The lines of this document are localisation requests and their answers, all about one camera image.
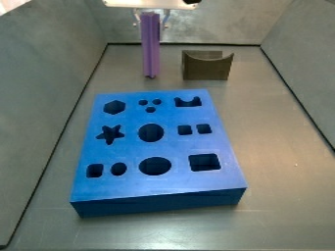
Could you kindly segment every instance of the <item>circle hole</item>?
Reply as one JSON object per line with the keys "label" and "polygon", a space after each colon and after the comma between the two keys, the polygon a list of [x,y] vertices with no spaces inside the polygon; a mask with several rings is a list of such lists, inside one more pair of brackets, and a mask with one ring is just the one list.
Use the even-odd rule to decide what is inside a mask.
{"label": "circle hole", "polygon": [[139,129],[139,137],[146,142],[156,142],[164,136],[164,129],[156,124],[143,125]]}
{"label": "circle hole", "polygon": [[124,163],[115,163],[110,169],[111,174],[115,176],[124,175],[126,171],[127,171],[127,166]]}
{"label": "circle hole", "polygon": [[140,163],[140,171],[147,176],[160,176],[168,172],[171,162],[166,158],[154,157]]}
{"label": "circle hole", "polygon": [[152,107],[152,106],[150,106],[150,107],[146,109],[146,111],[147,111],[147,113],[152,114],[152,113],[155,113],[156,108]]}
{"label": "circle hole", "polygon": [[155,105],[160,105],[162,103],[163,103],[163,101],[159,99],[159,98],[156,98],[154,101],[152,101],[152,103],[155,104]]}
{"label": "circle hole", "polygon": [[147,106],[148,105],[148,101],[146,99],[139,101],[139,105],[142,106]]}

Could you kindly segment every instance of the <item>gray floor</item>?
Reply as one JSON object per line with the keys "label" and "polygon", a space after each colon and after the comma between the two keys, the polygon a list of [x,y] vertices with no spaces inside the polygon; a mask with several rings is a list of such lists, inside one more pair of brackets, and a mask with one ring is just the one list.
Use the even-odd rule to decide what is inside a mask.
{"label": "gray floor", "polygon": [[[228,81],[183,81],[183,49],[235,52]],[[140,46],[110,46],[9,249],[334,249],[335,159],[258,47],[163,46],[142,76]],[[236,207],[81,220],[68,198],[95,95],[208,88],[248,189]]]}

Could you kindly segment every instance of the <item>purple block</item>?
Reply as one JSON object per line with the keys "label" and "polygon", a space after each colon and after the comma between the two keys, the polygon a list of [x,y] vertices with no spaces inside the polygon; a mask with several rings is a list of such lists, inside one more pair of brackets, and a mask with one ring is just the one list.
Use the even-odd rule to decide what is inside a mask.
{"label": "purple block", "polygon": [[143,73],[154,78],[160,72],[160,14],[142,14]]}

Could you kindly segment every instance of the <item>hexagon hole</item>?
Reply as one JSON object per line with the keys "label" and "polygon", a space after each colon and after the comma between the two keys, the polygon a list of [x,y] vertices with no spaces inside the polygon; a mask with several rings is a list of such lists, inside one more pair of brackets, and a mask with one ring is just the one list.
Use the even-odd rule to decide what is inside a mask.
{"label": "hexagon hole", "polygon": [[122,113],[124,110],[126,103],[119,100],[114,100],[103,106],[103,111],[112,115]]}

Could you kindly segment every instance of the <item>small circle hole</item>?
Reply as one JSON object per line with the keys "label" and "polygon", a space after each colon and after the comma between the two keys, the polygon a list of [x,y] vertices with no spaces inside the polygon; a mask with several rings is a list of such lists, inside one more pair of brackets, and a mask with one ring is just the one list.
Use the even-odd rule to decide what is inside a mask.
{"label": "small circle hole", "polygon": [[110,172],[114,176],[124,175],[126,171],[127,171],[127,166],[124,163],[115,163],[110,169]]}
{"label": "small circle hole", "polygon": [[152,114],[152,113],[156,112],[156,108],[152,107],[152,106],[150,106],[150,107],[146,109],[146,112],[150,113],[150,114]]}
{"label": "small circle hole", "polygon": [[159,99],[159,98],[156,98],[154,101],[152,101],[152,103],[155,104],[155,105],[160,105],[162,103],[163,103],[163,101]]}
{"label": "small circle hole", "polygon": [[146,99],[140,100],[139,105],[147,106],[148,105],[148,100],[146,100]]}

